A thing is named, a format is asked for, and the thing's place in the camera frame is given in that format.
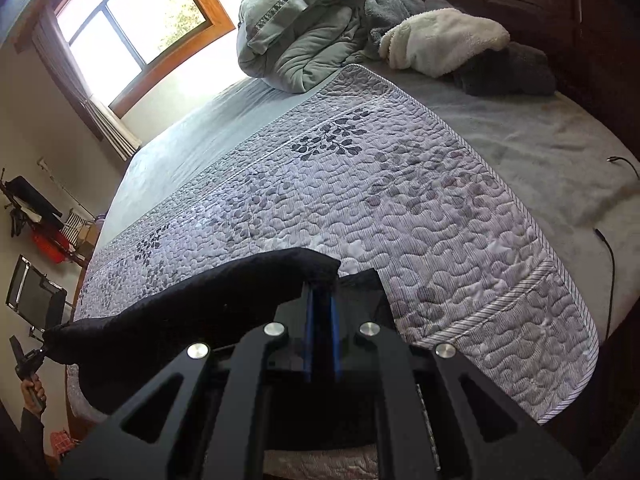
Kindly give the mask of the person's left hand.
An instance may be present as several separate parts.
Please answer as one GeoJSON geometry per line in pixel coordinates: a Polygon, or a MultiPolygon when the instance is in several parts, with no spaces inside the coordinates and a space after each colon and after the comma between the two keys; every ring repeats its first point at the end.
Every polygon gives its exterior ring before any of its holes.
{"type": "Polygon", "coordinates": [[[25,408],[37,418],[40,418],[46,409],[46,393],[37,374],[26,378],[21,382],[25,408]]]}

